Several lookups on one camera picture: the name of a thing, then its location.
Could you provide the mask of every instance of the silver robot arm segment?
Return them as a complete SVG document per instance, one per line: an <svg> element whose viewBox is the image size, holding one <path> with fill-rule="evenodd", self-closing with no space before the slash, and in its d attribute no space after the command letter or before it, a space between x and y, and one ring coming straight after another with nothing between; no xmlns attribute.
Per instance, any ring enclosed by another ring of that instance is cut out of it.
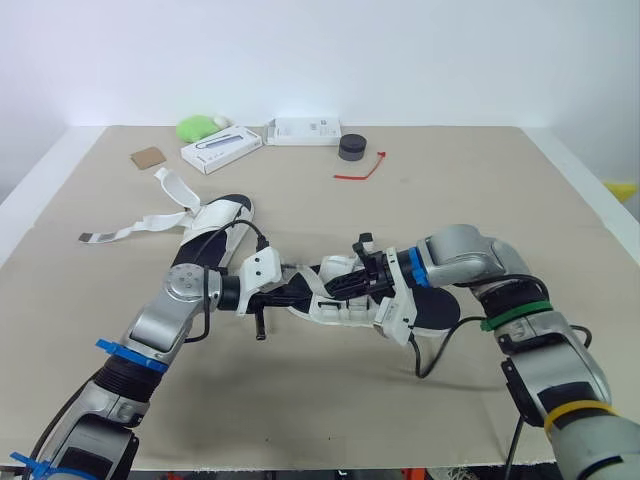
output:
<svg viewBox="0 0 640 480"><path fill-rule="evenodd" d="M502 352L507 387L525 421L544 427L567 480L631 479L640 425L618 417L602 369L506 243L454 225L417 245L431 286L469 287Z"/></svg>
<svg viewBox="0 0 640 480"><path fill-rule="evenodd" d="M184 344L193 317L220 297L217 271L176 265L163 288L132 322L120 343L100 340L110 353L84 385L35 458L13 454L35 478L126 479L138 448L131 428L142 421L149 399Z"/></svg>

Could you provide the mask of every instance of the green sponge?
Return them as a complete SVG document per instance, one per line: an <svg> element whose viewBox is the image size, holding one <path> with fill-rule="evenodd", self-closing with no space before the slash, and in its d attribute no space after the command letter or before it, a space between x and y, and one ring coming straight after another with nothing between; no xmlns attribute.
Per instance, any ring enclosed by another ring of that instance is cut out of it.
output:
<svg viewBox="0 0 640 480"><path fill-rule="evenodd" d="M194 143L222 130L213 120L204 115L193 115L176 126L176 134L183 142Z"/></svg>

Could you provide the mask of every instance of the black round container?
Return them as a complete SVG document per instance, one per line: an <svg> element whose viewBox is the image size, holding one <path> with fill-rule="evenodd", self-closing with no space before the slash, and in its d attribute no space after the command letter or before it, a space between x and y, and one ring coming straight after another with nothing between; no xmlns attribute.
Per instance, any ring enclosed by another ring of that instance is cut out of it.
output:
<svg viewBox="0 0 640 480"><path fill-rule="evenodd" d="M340 139L340 146L338 147L338 156L349 162L355 162L364 157L364 149L367 146L367 139L362 135L350 133L343 135Z"/></svg>

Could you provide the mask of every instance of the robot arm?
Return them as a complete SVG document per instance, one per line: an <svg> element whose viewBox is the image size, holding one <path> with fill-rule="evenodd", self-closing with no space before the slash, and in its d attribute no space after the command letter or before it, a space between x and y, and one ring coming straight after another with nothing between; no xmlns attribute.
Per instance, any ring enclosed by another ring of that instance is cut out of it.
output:
<svg viewBox="0 0 640 480"><path fill-rule="evenodd" d="M206 274L198 265L172 267L120 343L98 341L109 358L73 399L41 451L36 448L32 457L37 460L12 455L35 478L127 478L138 448L131 429L142 421L153 391L202 310L204 292L211 309L220 297L220 273Z"/></svg>
<svg viewBox="0 0 640 480"><path fill-rule="evenodd" d="M640 425L615 414L604 373L517 252L469 225L417 250L431 285L469 287L482 304L483 330L507 355L509 392L525 421L544 427L563 477L637 478Z"/></svg>
<svg viewBox="0 0 640 480"><path fill-rule="evenodd" d="M320 275L299 268L307 285L302 294L281 285L280 259L271 247L247 258L237 276L195 264L173 266L120 343L98 342L109 359L72 399L53 432L45 432L46 445L33 458L14 458L35 478L126 478L138 447L131 428L141 422L203 308L255 313L260 334L265 306L292 307L303 316L306 305L307 317L325 319L327 310L314 308L331 303L334 323L353 324L351 314L357 314L360 324L404 345L417 332L412 292L453 284L470 288L482 304L483 329L494 331L508 356L502 368L509 392L528 423L544 426L563 476L636 477L640 426L615 415L604 374L515 250L469 225L449 227L400 252L373 252L370 240L361 237L354 245L358 261L346 267L350 271L338 269L326 282L322 267ZM336 315L340 310L346 316Z"/></svg>

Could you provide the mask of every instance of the yellow object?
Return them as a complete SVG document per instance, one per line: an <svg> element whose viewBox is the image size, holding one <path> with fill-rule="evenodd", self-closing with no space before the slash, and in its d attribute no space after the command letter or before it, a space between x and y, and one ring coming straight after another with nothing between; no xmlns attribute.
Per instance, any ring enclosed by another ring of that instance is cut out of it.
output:
<svg viewBox="0 0 640 480"><path fill-rule="evenodd" d="M612 415L618 415L611 405L598 402L597 400L578 400L576 402L565 403L564 405L560 405L559 407L551 410L549 415L547 415L547 418L544 419L544 431L547 436L549 436L553 422L558 418L562 415L566 415L567 413L582 410L583 408L599 408L600 410L605 410Z"/></svg>
<svg viewBox="0 0 640 480"><path fill-rule="evenodd" d="M638 186L634 183L604 182L604 186L613 193L613 196L616 197L620 203L626 202L638 191Z"/></svg>

